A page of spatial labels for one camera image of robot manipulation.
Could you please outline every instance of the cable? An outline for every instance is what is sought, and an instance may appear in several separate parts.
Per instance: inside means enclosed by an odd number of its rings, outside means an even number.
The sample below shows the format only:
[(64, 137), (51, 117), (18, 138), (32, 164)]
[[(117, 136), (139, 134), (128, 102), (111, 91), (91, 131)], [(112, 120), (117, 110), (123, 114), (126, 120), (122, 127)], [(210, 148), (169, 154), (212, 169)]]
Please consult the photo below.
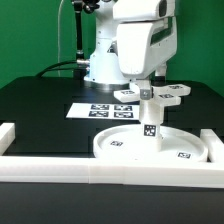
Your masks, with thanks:
[(62, 8), (65, 0), (61, 0), (59, 9), (58, 9), (58, 63), (61, 61), (61, 14)]
[(54, 68), (56, 68), (56, 67), (59, 67), (59, 66), (61, 66), (61, 65), (69, 65), (69, 64), (76, 64), (76, 63), (77, 63), (77, 62), (76, 62), (75, 60), (59, 62), (59, 63), (54, 64), (54, 65), (51, 65), (51, 66), (45, 68), (44, 70), (42, 70), (41, 72), (37, 73), (37, 74), (36, 74), (36, 77), (41, 78), (41, 77), (44, 75), (44, 73), (49, 72), (49, 71), (51, 71), (52, 69), (54, 69)]

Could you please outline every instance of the white border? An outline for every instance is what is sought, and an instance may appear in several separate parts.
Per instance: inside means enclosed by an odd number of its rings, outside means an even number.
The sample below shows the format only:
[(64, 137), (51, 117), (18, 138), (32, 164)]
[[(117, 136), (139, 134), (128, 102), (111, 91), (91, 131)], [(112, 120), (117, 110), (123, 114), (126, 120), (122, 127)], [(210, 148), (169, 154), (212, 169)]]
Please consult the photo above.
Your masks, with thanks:
[[(4, 136), (11, 137), (13, 130), (11, 124)], [(0, 181), (224, 188), (224, 163), (2, 156)]]

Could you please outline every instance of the white circular plate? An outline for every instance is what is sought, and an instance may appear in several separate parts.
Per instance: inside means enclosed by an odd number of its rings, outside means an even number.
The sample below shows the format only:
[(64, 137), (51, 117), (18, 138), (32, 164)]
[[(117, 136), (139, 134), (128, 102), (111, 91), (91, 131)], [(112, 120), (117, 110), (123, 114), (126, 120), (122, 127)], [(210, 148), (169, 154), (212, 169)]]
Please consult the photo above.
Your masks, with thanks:
[(96, 158), (113, 160), (207, 161), (208, 149), (200, 138), (174, 128), (160, 127), (162, 146), (155, 150), (141, 125), (106, 129), (94, 138)]

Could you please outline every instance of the white object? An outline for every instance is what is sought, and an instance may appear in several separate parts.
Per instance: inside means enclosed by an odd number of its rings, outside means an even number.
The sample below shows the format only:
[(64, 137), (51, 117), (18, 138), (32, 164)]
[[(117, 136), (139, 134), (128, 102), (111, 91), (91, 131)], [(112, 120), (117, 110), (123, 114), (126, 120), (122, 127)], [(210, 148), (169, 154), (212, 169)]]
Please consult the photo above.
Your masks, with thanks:
[(73, 103), (66, 118), (138, 120), (138, 105)]
[(160, 141), (142, 135), (141, 125), (109, 128), (94, 138), (94, 155), (106, 160), (166, 162), (207, 161), (208, 149), (201, 139), (174, 128), (160, 127)]
[[(166, 7), (166, 13), (160, 16), (161, 7)], [(114, 19), (121, 21), (158, 20), (172, 16), (175, 11), (175, 0), (119, 0), (113, 9)]]
[(163, 30), (166, 25), (164, 20), (119, 24), (117, 49), (124, 77), (144, 79), (176, 53), (176, 19), (172, 20), (171, 35), (152, 45), (153, 34)]
[(0, 126), (0, 155), (6, 151), (15, 139), (14, 123), (3, 123)]
[(208, 146), (211, 162), (224, 163), (224, 144), (211, 129), (202, 129), (200, 138)]
[(118, 25), (118, 22), (113, 20), (114, 2), (100, 1), (98, 4), (100, 8), (95, 11), (96, 49), (90, 56), (90, 71), (84, 79), (90, 86), (96, 87), (127, 84), (129, 79), (122, 75), (117, 55), (112, 49)]

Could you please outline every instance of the white block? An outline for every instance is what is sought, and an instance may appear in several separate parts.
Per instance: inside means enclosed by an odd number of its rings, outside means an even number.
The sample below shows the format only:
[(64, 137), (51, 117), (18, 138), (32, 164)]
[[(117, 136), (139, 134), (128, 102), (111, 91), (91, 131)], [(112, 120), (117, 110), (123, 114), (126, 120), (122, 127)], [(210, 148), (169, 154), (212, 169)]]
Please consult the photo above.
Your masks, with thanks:
[(123, 184), (124, 167), (122, 162), (102, 159), (90, 159), (89, 183)]
[(0, 155), (3, 155), (15, 139), (15, 124), (3, 123), (0, 126)]
[(88, 183), (89, 159), (0, 157), (0, 181)]
[(212, 129), (201, 130), (201, 140), (208, 147), (208, 157), (212, 162), (224, 162), (224, 144)]

